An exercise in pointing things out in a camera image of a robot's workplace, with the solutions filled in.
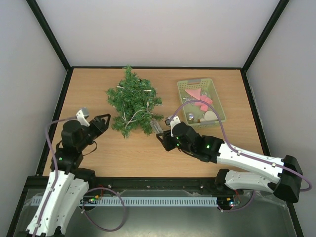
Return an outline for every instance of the artificial christmas tree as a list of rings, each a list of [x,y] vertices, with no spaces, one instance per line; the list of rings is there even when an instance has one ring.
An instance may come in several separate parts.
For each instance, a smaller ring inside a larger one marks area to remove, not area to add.
[[[107,91],[108,102],[114,106],[119,116],[114,118],[112,128],[120,131],[127,138],[131,130],[141,128],[146,135],[153,130],[150,122],[161,120],[163,115],[153,113],[154,106],[162,104],[160,97],[156,97],[156,90],[147,79],[141,79],[132,73],[132,67],[125,69],[125,79],[116,88]]]

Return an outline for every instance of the pink object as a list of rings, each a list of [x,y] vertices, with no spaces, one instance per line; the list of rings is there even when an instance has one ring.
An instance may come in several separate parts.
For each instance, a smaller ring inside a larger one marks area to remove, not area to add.
[[[213,101],[211,98],[207,97],[206,95],[201,95],[200,100],[205,101],[208,104],[213,104]],[[196,106],[200,106],[201,105],[201,110],[202,111],[207,111],[208,110],[208,106],[206,104],[203,104],[202,102],[195,102],[194,105]]]
[[[196,98],[197,100],[201,99],[201,88],[199,89],[184,89],[186,93],[191,95],[192,97]]]

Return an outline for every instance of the wooden table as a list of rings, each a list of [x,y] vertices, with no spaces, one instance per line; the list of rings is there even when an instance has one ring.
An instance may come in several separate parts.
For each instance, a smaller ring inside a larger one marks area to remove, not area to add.
[[[137,69],[139,77],[149,79],[162,98],[162,106],[155,112],[165,117],[179,107],[177,81],[197,78],[213,79],[227,120],[224,128],[230,142],[240,148],[262,154],[258,133],[239,70]],[[60,118],[72,117],[86,106],[90,118],[96,115],[117,116],[107,103],[105,93],[123,78],[123,69],[74,69]],[[182,111],[178,116],[183,119]],[[164,130],[168,129],[160,122]],[[61,140],[62,123],[58,124],[53,147]],[[196,129],[200,135],[223,138],[220,127]],[[96,139],[98,149],[84,157],[80,167],[107,177],[215,177],[221,168],[231,166],[205,163],[185,155],[177,149],[166,152],[155,134],[147,137],[141,130],[132,132],[129,139],[109,128]],[[83,153],[88,153],[94,145]],[[51,155],[45,167],[48,175]]]

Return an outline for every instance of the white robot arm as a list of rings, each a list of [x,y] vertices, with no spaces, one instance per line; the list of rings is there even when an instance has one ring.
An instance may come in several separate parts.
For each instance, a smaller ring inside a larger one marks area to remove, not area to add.
[[[63,125],[55,153],[57,168],[52,162],[46,190],[26,236],[63,237],[75,208],[94,185],[95,172],[79,168],[82,151],[108,129],[111,116],[96,116],[88,122],[88,111],[82,108],[76,117]]]
[[[215,181],[219,190],[262,190],[282,200],[298,202],[302,179],[297,174],[303,173],[296,158],[263,156],[235,147],[220,138],[200,136],[192,127],[180,122],[177,116],[170,122],[167,118],[166,123],[171,129],[157,134],[166,151],[178,148],[204,162],[227,164],[249,171],[221,169]]]

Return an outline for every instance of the green plastic basket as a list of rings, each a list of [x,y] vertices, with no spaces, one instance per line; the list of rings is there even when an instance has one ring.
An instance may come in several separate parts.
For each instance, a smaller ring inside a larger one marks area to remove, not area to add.
[[[178,81],[178,91],[179,91],[179,97],[180,102],[183,104],[185,102],[184,98],[189,97],[190,95],[185,91],[185,89],[199,89],[201,88],[201,91],[204,93],[207,93],[207,96],[210,97],[213,100],[212,106],[214,109],[218,112],[220,115],[221,121],[226,121],[226,116],[224,114],[224,110],[222,107],[222,104],[218,98],[214,83],[212,79],[210,78],[204,78],[204,79],[190,79],[190,80],[181,80]],[[189,126],[194,126],[196,128],[198,127],[210,127],[210,126],[216,126],[219,125],[219,121],[203,121],[198,122],[198,119],[203,118],[203,115],[205,114],[204,111],[202,111],[199,106],[192,105],[191,103],[186,104],[182,107],[185,122]],[[188,122],[186,114],[192,113],[195,116],[195,119],[193,122]]]

